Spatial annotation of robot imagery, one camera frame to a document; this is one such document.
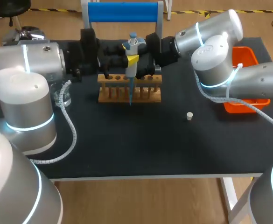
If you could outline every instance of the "small white cap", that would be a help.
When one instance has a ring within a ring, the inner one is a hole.
[[[192,112],[188,112],[187,114],[187,120],[191,120],[193,117],[193,113]]]

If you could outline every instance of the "white coiled cable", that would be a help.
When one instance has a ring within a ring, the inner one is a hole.
[[[262,112],[261,110],[259,110],[259,109],[256,108],[255,106],[253,106],[253,105],[251,105],[251,104],[249,104],[249,103],[247,103],[247,102],[245,102],[245,101],[243,101],[243,100],[241,100],[241,99],[230,98],[230,97],[227,97],[227,98],[224,98],[224,97],[211,97],[211,96],[207,95],[207,94],[203,91],[203,89],[202,89],[200,80],[199,80],[199,78],[198,78],[196,72],[194,72],[194,73],[195,73],[195,76],[196,76],[196,84],[197,84],[197,87],[198,87],[199,91],[201,92],[201,94],[202,94],[204,97],[206,97],[206,98],[208,98],[208,99],[210,99],[210,100],[215,100],[215,101],[220,100],[220,101],[238,102],[238,103],[244,104],[245,106],[249,107],[250,109],[254,110],[256,113],[258,113],[259,115],[261,115],[263,118],[265,118],[265,119],[266,119],[267,121],[269,121],[271,124],[273,124],[273,119],[272,119],[271,117],[269,117],[267,114],[265,114],[264,112]]]
[[[62,113],[66,119],[66,121],[68,122],[70,128],[71,128],[71,131],[72,131],[72,134],[73,134],[73,140],[72,140],[72,144],[70,146],[70,148],[62,155],[60,155],[59,157],[56,157],[55,159],[51,159],[51,160],[33,160],[33,159],[30,159],[31,162],[35,163],[35,164],[51,164],[51,163],[54,163],[54,162],[58,162],[62,159],[64,159],[66,156],[68,156],[74,149],[75,145],[76,145],[76,141],[77,141],[77,133],[76,133],[76,130],[75,130],[75,127],[70,119],[70,117],[68,116],[67,112],[66,112],[66,109],[65,109],[65,106],[64,106],[64,103],[63,103],[63,95],[65,93],[65,90],[69,87],[69,85],[71,85],[72,82],[71,80],[68,80],[61,88],[60,90],[60,94],[59,94],[59,104],[60,104],[60,107],[61,107],[61,110],[62,110]]]

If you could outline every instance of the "pipette tip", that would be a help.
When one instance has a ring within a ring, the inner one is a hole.
[[[132,96],[133,96],[133,82],[134,82],[134,77],[129,78],[129,82],[130,82],[130,87],[129,87],[129,105],[131,106],[131,102],[132,102]]]

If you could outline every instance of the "black chair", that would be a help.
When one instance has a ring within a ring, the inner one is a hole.
[[[22,27],[20,24],[18,15],[28,11],[30,6],[30,0],[0,0],[0,17],[10,18],[10,26],[15,25],[15,30],[3,37],[3,45],[10,41],[45,39],[45,34],[39,28]]]

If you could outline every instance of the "yellow black tape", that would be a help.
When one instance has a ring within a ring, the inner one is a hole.
[[[63,12],[63,13],[79,13],[79,11],[72,9],[55,9],[55,8],[30,8],[29,11],[35,12]],[[189,11],[172,11],[171,14],[194,14],[204,15],[206,18],[210,17],[211,13],[223,13],[226,10],[189,10]],[[235,10],[237,13],[273,13],[273,10]]]
[[[189,11],[173,11],[171,14],[193,14],[198,13],[206,18],[210,17],[211,13],[223,13],[226,10],[189,10]],[[273,13],[273,10],[235,10],[237,13]]]
[[[79,13],[79,11],[71,9],[55,9],[55,8],[30,8],[29,11],[34,12],[63,12],[63,13]]]

